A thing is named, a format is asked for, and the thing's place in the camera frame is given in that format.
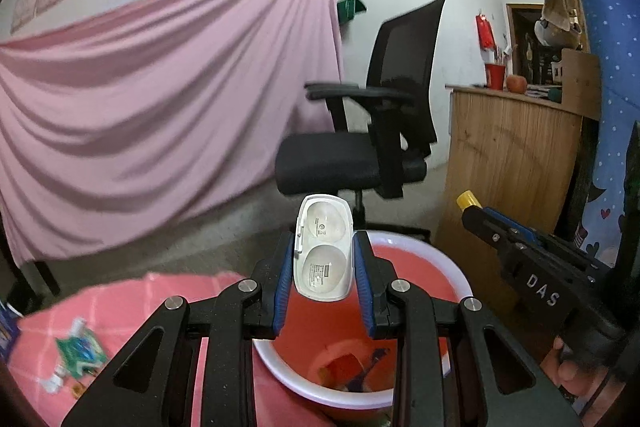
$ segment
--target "blue curtain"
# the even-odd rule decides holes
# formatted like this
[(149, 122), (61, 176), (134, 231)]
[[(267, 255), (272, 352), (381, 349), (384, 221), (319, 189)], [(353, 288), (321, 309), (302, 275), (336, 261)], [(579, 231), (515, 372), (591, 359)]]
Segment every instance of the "blue curtain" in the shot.
[(640, 0), (582, 0), (591, 52), (602, 68), (600, 135), (577, 244), (610, 266), (624, 221), (626, 149), (640, 120)]

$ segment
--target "pink cloth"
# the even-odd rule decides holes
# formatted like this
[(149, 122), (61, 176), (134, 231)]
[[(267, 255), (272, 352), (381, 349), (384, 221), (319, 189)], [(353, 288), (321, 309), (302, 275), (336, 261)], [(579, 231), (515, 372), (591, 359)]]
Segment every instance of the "pink cloth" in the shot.
[[(49, 378), (53, 373), (59, 360), (54, 338), (66, 337), (75, 317), (87, 320), (87, 327), (96, 333), (112, 357), (168, 296), (181, 295), (188, 301), (207, 299), (240, 279), (242, 277), (235, 273), (215, 277), (148, 274), (142, 280), (87, 288), (49, 310), (20, 321), (22, 334), (9, 359), (9, 371), (43, 420), (50, 427), (58, 427), (76, 402), (69, 390), (72, 380), (65, 382), (60, 393), (47, 394), (37, 379)], [(205, 353), (202, 350), (198, 360), (191, 418), (193, 427), (200, 426)], [(259, 427), (334, 425), (310, 409), (308, 402), (282, 386), (255, 351), (254, 392)]]
[(18, 265), (132, 241), (273, 173), (332, 129), (337, 0), (141, 0), (0, 44), (0, 210)]

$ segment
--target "silver bolt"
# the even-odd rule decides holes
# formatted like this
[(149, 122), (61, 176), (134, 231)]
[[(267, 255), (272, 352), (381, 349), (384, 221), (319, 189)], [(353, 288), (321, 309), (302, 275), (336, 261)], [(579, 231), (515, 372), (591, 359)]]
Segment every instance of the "silver bolt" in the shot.
[(241, 292), (252, 292), (258, 287), (258, 283), (253, 279), (244, 279), (238, 283), (238, 289)]
[(164, 307), (168, 310), (177, 310), (180, 306), (182, 306), (184, 299), (179, 295), (174, 295), (173, 297), (169, 297), (164, 301)]
[(404, 293), (408, 291), (409, 288), (411, 288), (411, 285), (404, 279), (396, 279), (391, 283), (391, 288), (393, 288), (397, 292)]
[(472, 312), (479, 312), (482, 309), (482, 302), (475, 297), (469, 297), (465, 300), (465, 308)]

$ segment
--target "yellow tip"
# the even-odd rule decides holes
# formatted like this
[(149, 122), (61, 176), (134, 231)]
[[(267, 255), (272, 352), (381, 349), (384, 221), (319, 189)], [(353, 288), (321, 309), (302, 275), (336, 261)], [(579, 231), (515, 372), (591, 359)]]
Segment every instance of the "yellow tip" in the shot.
[(466, 192), (463, 192), (462, 194), (460, 194), (458, 196), (458, 199), (456, 200), (456, 203), (460, 207), (460, 210), (465, 210), (465, 208), (471, 205), (479, 206), (480, 208), (482, 208), (480, 201), (476, 199), (476, 197), (474, 196), (473, 192), (471, 192), (471, 190), (467, 190)]

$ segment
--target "human hand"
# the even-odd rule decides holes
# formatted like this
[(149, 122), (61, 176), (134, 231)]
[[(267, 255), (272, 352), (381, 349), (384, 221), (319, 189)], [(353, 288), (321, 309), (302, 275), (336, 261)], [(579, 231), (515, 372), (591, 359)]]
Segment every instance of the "human hand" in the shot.
[[(553, 349), (549, 351), (540, 367), (556, 386), (562, 386), (569, 393), (588, 400), (599, 388), (602, 380), (607, 375), (608, 369), (599, 367), (592, 371), (585, 371), (571, 360), (560, 363), (560, 354), (563, 347), (564, 342), (562, 339), (556, 338)], [(623, 383), (616, 381), (613, 377), (610, 378), (593, 404), (585, 411), (582, 417), (583, 425), (585, 427), (596, 425), (604, 413), (609, 410), (609, 407), (612, 406), (623, 387)]]

